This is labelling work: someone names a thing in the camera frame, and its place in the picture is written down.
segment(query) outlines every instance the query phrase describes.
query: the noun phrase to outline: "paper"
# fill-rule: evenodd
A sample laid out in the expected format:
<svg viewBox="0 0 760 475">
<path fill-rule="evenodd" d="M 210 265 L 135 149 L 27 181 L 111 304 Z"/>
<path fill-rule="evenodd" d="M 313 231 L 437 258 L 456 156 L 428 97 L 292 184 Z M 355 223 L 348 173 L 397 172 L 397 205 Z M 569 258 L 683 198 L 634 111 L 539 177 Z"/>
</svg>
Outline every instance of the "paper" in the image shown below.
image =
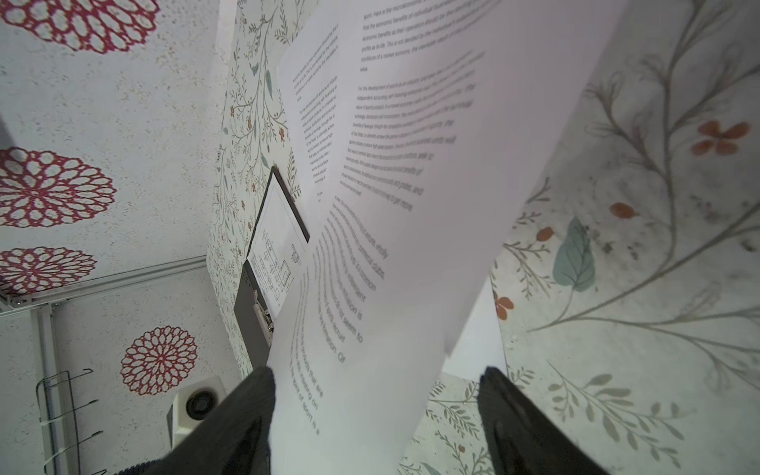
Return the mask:
<svg viewBox="0 0 760 475">
<path fill-rule="evenodd" d="M 306 238 L 274 174 L 253 230 L 248 262 L 274 320 L 293 280 L 303 270 Z"/>
<path fill-rule="evenodd" d="M 298 34 L 277 66 L 288 111 L 293 160 L 299 172 L 301 216 L 311 229 L 325 193 L 337 108 L 337 2 L 327 0 Z"/>
<path fill-rule="evenodd" d="M 395 471 L 624 3 L 340 3 L 320 217 L 268 361 L 272 473 Z M 291 48 L 334 23 L 315 29 Z"/>
<path fill-rule="evenodd" d="M 493 302 L 491 280 L 486 279 L 475 305 L 467 317 L 462 335 L 451 355 L 443 363 L 443 372 L 471 381 L 479 381 L 486 368 L 493 366 L 507 374 L 502 331 Z"/>
</svg>

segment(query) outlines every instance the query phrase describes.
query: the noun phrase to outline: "metal frame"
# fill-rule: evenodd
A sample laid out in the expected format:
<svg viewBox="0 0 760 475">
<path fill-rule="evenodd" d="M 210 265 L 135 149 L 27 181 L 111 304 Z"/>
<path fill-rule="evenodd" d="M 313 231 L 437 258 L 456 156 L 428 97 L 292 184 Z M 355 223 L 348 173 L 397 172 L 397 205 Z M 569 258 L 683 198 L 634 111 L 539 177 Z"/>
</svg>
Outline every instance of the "metal frame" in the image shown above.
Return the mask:
<svg viewBox="0 0 760 475">
<path fill-rule="evenodd" d="M 206 267 L 206 256 L 182 259 L 135 271 L 122 272 L 84 282 L 72 283 L 57 289 L 43 290 L 23 296 L 0 296 L 0 318 L 10 317 L 48 304 L 57 304 L 88 296 L 105 295 L 144 285 L 155 280 L 174 277 Z"/>
</svg>

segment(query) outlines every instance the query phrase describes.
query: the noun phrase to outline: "black round speaker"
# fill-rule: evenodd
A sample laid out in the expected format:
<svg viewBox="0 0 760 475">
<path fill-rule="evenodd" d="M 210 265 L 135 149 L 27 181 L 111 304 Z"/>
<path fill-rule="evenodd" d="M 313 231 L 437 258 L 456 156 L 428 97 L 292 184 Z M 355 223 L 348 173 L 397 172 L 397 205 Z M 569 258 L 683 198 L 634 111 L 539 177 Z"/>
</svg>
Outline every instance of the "black round speaker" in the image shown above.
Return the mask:
<svg viewBox="0 0 760 475">
<path fill-rule="evenodd" d="M 217 396 L 207 389 L 201 389 L 188 398 L 185 410 L 191 419 L 203 420 L 216 406 Z"/>
</svg>

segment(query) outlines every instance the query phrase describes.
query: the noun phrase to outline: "red floral medallion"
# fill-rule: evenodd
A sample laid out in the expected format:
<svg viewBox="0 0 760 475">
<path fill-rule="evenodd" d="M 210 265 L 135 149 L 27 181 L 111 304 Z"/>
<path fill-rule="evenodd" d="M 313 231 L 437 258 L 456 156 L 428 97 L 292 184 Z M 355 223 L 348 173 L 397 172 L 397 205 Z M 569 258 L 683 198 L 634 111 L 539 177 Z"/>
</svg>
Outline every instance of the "red floral medallion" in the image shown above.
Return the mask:
<svg viewBox="0 0 760 475">
<path fill-rule="evenodd" d="M 0 252 L 0 291 L 13 296 L 74 283 L 95 268 L 93 256 L 66 248 Z"/>
<path fill-rule="evenodd" d="M 158 394 L 177 386 L 195 367 L 195 338 L 179 327 L 147 331 L 127 348 L 122 379 L 130 391 Z"/>
<path fill-rule="evenodd" d="M 74 51 L 99 53 L 145 43 L 158 11 L 154 0 L 0 0 L 5 23 Z"/>
<path fill-rule="evenodd" d="M 55 226 L 86 220 L 113 203 L 112 180 L 78 158 L 0 150 L 0 226 Z"/>
</svg>

